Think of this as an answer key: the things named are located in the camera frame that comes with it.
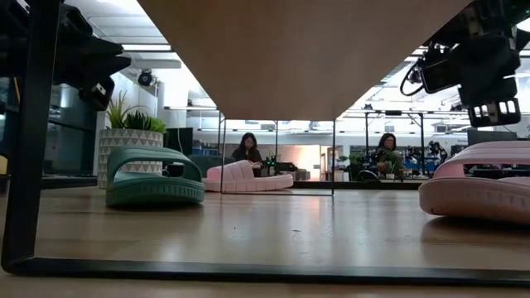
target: wooden floor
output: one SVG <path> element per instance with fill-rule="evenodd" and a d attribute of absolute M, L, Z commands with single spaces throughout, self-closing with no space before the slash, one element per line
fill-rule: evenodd
<path fill-rule="evenodd" d="M 0 200 L 2 209 L 5 204 L 5 198 Z M 3 230 L 3 219 L 0 222 Z M 199 208 L 131 212 L 106 209 L 104 192 L 95 188 L 45 190 L 37 234 L 38 257 L 268 265 L 530 268 L 527 228 L 437 219 L 419 209 L 416 191 L 339 190 L 333 199 L 208 194 Z M 57 290 L 54 297 L 77 291 L 73 289 L 79 289 L 80 296 L 98 297 L 129 292 L 150 297 L 175 293 L 228 297 L 250 296 L 252 291 L 256 292 L 252 296 L 268 293 L 314 297 L 330 292 L 338 296 L 423 296 L 421 289 L 403 287 L 234 286 L 0 276 L 1 297 L 5 293 L 32 296 L 31 293 L 43 289 Z M 427 288 L 427 291 L 439 295 L 462 293 L 462 297 L 482 293 L 480 289 L 463 288 Z M 487 290 L 481 296 L 500 291 L 504 293 Z"/>

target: woman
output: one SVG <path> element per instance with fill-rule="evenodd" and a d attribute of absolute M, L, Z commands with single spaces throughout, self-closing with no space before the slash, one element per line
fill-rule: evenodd
<path fill-rule="evenodd" d="M 403 168 L 403 162 L 402 158 L 394 152 L 395 150 L 396 136 L 392 133 L 383 134 L 379 140 L 376 157 L 379 173 L 400 175 L 400 170 Z M 392 169 L 387 169 L 387 161 L 392 162 Z"/>
<path fill-rule="evenodd" d="M 262 156 L 257 149 L 258 143 L 256 137 L 247 132 L 243 135 L 238 149 L 234 150 L 232 157 L 236 161 L 248 161 L 253 166 L 254 176 L 261 176 L 261 166 L 263 165 Z"/>

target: white ceiling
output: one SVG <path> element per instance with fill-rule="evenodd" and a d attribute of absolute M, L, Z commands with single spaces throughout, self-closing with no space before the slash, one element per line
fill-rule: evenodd
<path fill-rule="evenodd" d="M 92 25 L 94 33 L 100 38 L 120 44 L 167 43 L 137 0 L 66 0 L 65 2 L 76 6 L 83 13 L 84 17 Z M 523 30 L 530 29 L 530 21 L 521 23 L 519 27 Z M 176 53 L 136 52 L 128 55 L 131 56 L 132 67 L 135 69 L 176 68 L 173 67 L 171 62 L 180 60 Z M 414 61 L 415 59 L 412 57 L 407 58 L 391 74 L 383 78 L 380 84 L 372 87 L 361 97 L 353 108 L 362 108 L 366 103 L 370 103 L 376 109 L 408 110 L 413 108 L 416 110 L 448 111 L 453 103 L 459 101 L 456 88 L 441 91 L 437 94 L 420 92 L 412 97 L 401 95 L 399 85 Z M 190 85 L 190 98 L 200 99 L 204 97 L 205 91 L 200 87 L 193 74 L 187 69 L 186 65 L 182 64 L 181 67 L 181 70 L 185 73 L 186 81 Z M 523 59 L 523 65 L 518 70 L 518 74 L 526 76 L 527 73 L 530 73 L 530 59 Z M 530 95 L 530 85 L 527 87 L 526 84 L 528 79 L 519 79 L 518 81 L 519 89 L 524 89 L 524 93 L 528 90 Z M 414 87 L 408 85 L 406 91 L 410 91 Z M 530 111 L 530 103 L 522 104 L 522 108 Z"/>

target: green slide sandal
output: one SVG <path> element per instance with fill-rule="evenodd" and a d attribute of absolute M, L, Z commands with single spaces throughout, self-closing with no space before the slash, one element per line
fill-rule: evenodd
<path fill-rule="evenodd" d="M 181 177 L 118 171 L 132 161 L 178 162 L 184 165 L 184 171 Z M 197 204 L 205 199 L 205 185 L 201 182 L 199 167 L 172 149 L 144 146 L 116 148 L 108 156 L 107 173 L 108 207 Z"/>

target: white planter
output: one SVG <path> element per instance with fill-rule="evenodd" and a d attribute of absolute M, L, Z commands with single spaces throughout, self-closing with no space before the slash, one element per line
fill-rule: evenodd
<path fill-rule="evenodd" d="M 128 145 L 162 147 L 164 135 L 136 129 L 102 129 L 99 131 L 98 187 L 107 187 L 107 158 L 114 148 Z M 135 161 L 123 165 L 120 171 L 162 174 L 162 163 Z"/>

